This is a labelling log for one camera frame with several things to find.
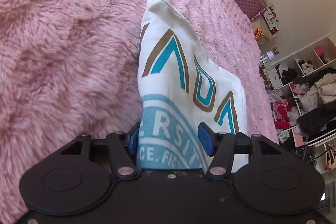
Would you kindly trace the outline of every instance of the bed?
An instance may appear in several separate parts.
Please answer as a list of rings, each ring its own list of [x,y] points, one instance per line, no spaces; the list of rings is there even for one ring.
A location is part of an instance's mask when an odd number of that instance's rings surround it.
[[[147,0],[0,0],[0,221],[26,208],[25,170],[79,134],[127,131],[142,115],[137,90]],[[234,0],[170,0],[209,57],[238,76],[248,134],[277,142],[251,22]]]

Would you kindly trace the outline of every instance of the cream fleece garment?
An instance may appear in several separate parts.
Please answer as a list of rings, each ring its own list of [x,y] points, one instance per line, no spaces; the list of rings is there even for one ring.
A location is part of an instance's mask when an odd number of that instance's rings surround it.
[[[318,80],[314,84],[314,86],[315,86],[315,88],[318,89],[318,88],[322,87],[323,85],[328,85],[328,84],[331,84],[335,81],[336,81],[336,73],[328,73],[328,74],[324,75],[323,78]]]
[[[301,99],[301,104],[305,112],[309,112],[317,108],[319,102],[319,94],[316,87],[313,85],[310,90]]]
[[[320,87],[320,90],[323,95],[336,96],[336,83],[324,85]]]
[[[324,95],[321,93],[321,88],[319,88],[319,97],[323,101],[323,104],[329,104],[336,100],[336,96]]]

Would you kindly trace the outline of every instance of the black speaker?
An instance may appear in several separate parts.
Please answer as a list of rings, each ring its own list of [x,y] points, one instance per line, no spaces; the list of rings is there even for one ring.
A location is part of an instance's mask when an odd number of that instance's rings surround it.
[[[300,158],[302,161],[312,165],[313,167],[316,166],[316,161],[313,160],[316,153],[315,146],[302,145],[293,149],[291,153],[293,156]]]

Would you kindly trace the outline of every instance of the round pad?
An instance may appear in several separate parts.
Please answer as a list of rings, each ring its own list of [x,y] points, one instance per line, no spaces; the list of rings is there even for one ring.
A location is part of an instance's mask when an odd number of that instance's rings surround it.
[[[235,173],[233,185],[248,206],[273,215],[302,213],[317,206],[323,177],[296,157],[265,155]]]
[[[51,155],[24,173],[20,181],[27,207],[54,216],[91,208],[109,187],[107,171],[79,155]]]

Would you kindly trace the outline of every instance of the cable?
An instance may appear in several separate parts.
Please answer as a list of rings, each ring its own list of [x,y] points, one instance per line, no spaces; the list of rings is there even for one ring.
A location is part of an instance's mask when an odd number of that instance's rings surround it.
[[[322,157],[325,153],[327,153],[329,150],[332,150],[332,148],[331,147],[328,147],[327,149],[326,149],[326,151],[324,151],[320,156],[318,156],[318,157],[315,157],[315,158],[312,158],[312,160],[315,160],[315,159],[318,159],[319,157]]]
[[[266,61],[261,61],[260,64],[259,64],[259,67],[261,67],[263,69],[266,68],[266,67],[268,67],[268,66],[269,66],[269,64]]]

